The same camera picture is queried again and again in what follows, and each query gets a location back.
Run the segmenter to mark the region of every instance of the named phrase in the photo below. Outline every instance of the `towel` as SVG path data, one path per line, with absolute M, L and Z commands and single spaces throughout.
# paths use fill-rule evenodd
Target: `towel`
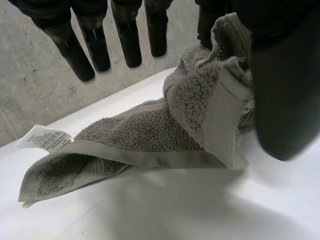
M 129 166 L 248 166 L 239 128 L 254 122 L 251 75 L 243 67 L 248 65 L 250 32 L 235 13 L 229 14 L 215 23 L 212 43 L 212 51 L 195 46 L 183 52 L 164 82 L 163 98 L 91 124 L 73 143 L 32 165 L 18 201 L 27 207 L 116 176 Z

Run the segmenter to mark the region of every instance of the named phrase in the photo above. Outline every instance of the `white table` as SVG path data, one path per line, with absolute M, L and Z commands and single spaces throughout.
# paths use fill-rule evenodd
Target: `white table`
M 76 135 L 102 117 L 162 97 L 162 71 L 49 125 Z M 294 161 L 243 134 L 245 171 L 143 169 L 22 208 L 27 169 L 47 152 L 0 148 L 1 240 L 319 240 L 320 139 Z

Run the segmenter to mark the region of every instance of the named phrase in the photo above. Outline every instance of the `gray floor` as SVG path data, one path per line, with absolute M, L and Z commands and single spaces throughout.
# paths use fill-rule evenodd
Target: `gray floor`
M 111 70 L 97 74 L 89 84 L 80 82 L 58 50 L 30 18 L 8 1 L 0 1 L 0 146 L 23 137 L 35 124 L 48 125 L 162 70 L 175 67 L 182 50 L 197 43 L 198 6 L 194 0 L 175 0 L 167 11 L 167 54 L 150 53 L 146 14 L 137 25 L 143 64 L 125 63 L 111 8 L 103 26 Z M 89 56 L 80 29 L 73 29 Z

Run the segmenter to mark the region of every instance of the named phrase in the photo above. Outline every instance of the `white label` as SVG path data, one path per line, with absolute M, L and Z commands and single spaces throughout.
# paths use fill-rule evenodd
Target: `white label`
M 52 153 L 72 143 L 74 138 L 68 133 L 42 125 L 35 125 L 20 141 L 16 148 L 40 148 Z

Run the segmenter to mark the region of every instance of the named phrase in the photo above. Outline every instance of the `gray towel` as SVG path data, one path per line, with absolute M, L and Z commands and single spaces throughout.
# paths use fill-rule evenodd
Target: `gray towel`
M 242 45 L 249 44 L 248 39 L 235 14 L 217 20 L 213 51 L 187 49 L 165 80 L 164 98 L 103 118 L 82 130 L 73 143 L 37 161 L 23 178 L 18 201 L 29 206 L 118 175 L 131 165 L 246 167 L 239 128 L 253 123 L 254 105 L 250 71 L 244 72 L 236 57 L 246 61 Z

